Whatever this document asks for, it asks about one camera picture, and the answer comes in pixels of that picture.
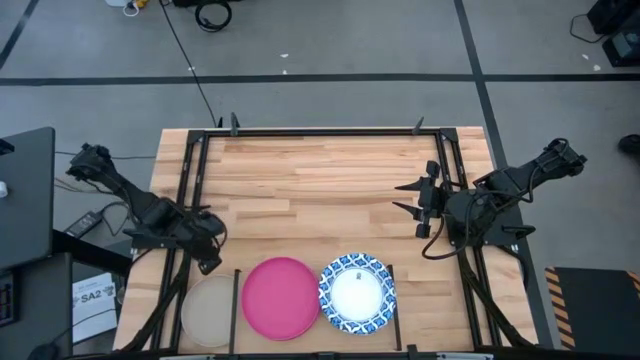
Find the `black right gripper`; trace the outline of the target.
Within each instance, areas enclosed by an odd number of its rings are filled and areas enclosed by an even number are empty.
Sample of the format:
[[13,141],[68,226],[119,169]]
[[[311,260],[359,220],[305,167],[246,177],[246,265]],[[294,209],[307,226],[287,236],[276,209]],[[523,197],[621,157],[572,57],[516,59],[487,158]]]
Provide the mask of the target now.
[[431,230],[430,220],[442,217],[445,208],[446,191],[442,186],[436,185],[439,177],[440,165],[432,160],[426,164],[426,175],[421,176],[419,180],[396,186],[396,190],[401,191],[418,191],[418,207],[407,205],[399,202],[393,202],[394,205],[407,211],[414,221],[418,221],[416,227],[416,236],[418,238],[428,238]]

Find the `pink plastic plate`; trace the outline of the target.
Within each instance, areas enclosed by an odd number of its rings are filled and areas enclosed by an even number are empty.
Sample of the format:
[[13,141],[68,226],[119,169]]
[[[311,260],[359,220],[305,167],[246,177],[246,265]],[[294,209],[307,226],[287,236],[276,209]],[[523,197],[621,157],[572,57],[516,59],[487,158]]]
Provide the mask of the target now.
[[241,305],[258,334],[274,341],[291,340],[309,330],[319,315],[318,280],[295,258],[270,258],[247,276]]

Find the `blue patterned paper plate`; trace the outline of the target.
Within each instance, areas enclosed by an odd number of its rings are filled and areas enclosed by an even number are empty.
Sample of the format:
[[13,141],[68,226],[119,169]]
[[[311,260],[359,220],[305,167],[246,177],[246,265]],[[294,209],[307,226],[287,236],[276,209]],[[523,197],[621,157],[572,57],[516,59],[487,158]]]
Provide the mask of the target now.
[[321,312],[342,332],[372,335],[387,326],[397,308],[395,281],[373,255],[349,253],[329,263],[318,283]]

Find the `beige plastic plate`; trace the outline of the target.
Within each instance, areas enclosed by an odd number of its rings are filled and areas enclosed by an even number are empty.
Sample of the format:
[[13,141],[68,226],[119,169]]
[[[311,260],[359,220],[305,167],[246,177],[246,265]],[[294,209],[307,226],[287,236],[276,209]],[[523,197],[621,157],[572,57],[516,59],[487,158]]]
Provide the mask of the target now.
[[187,337],[209,348],[230,341],[234,278],[213,275],[196,283],[181,307],[181,324]]

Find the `black power adapter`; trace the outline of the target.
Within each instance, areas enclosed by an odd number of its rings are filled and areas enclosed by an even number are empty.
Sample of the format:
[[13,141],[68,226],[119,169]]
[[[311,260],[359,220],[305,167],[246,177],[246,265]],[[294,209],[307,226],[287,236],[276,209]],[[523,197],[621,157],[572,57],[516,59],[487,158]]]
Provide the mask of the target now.
[[64,233],[80,239],[100,224],[102,220],[103,215],[100,212],[89,211],[68,226]]

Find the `white printed paper sheet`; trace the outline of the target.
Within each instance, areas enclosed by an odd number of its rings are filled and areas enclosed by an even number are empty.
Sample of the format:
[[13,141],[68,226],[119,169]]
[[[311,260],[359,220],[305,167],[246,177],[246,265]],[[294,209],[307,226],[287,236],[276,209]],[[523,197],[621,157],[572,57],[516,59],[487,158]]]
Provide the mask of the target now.
[[103,273],[72,286],[72,340],[80,343],[117,327],[116,285]]

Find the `black cabinet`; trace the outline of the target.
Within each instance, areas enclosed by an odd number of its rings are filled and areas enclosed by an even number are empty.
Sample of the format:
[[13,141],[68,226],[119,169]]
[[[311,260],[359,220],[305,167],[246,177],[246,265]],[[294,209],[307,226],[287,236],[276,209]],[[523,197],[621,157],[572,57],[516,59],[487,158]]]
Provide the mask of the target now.
[[27,360],[46,345],[55,360],[72,353],[72,260],[56,254],[12,270],[18,320],[0,327],[0,360]]

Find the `black keypad panel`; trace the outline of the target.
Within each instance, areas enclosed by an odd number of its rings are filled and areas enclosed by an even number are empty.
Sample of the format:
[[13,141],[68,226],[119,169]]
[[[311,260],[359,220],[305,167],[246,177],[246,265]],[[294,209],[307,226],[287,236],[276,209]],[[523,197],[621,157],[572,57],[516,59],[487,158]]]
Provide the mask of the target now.
[[13,271],[0,272],[0,327],[19,320],[20,288],[18,277]]

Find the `black platform with striped edges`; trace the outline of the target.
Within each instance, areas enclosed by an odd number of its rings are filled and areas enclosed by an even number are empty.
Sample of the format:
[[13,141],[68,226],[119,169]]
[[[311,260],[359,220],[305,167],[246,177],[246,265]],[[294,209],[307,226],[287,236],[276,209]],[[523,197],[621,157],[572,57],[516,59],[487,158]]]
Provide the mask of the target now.
[[640,275],[547,267],[545,279],[563,349],[640,357]]

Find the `black rounded floor object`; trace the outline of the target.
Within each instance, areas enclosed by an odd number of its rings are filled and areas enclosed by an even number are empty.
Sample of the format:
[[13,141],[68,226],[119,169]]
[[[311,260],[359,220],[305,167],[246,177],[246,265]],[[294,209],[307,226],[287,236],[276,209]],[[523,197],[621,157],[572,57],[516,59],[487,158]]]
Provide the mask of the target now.
[[618,150],[628,155],[640,155],[640,134],[629,134],[618,142]]

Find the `white and yellow plug bundle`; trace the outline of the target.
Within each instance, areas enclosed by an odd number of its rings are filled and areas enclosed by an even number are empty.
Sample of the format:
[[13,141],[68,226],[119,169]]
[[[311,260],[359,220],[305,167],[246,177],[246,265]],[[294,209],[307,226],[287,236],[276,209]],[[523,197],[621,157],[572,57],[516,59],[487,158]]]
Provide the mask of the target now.
[[110,7],[120,8],[126,17],[136,17],[149,0],[104,0]]

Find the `black equipment with grey panel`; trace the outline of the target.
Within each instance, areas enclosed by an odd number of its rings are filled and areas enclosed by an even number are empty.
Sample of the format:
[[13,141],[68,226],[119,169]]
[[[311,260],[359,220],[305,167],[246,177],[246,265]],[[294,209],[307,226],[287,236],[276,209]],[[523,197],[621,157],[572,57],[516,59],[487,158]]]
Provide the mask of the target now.
[[640,67],[640,29],[621,30],[602,48],[613,67]]

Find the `black equipment box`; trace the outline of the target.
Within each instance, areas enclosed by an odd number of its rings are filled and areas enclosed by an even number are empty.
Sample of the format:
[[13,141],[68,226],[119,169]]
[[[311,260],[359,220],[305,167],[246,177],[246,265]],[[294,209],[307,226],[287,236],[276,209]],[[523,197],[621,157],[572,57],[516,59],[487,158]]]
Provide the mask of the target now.
[[597,0],[587,12],[593,31],[607,35],[617,30],[640,8],[640,0]]

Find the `black aluminium table frame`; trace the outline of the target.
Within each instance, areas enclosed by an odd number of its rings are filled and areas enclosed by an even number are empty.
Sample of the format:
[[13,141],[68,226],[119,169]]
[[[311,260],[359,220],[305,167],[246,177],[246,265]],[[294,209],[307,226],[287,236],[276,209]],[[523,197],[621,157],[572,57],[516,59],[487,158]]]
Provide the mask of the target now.
[[472,337],[459,265],[446,237],[428,246],[393,202],[429,160],[474,180],[493,169],[484,132],[457,129],[459,145],[400,128],[215,132],[207,146],[185,129],[163,131],[150,189],[183,195],[226,223],[219,271],[239,283],[243,271],[291,257],[320,272],[335,258],[365,252],[392,267],[398,294],[397,350],[468,351]]

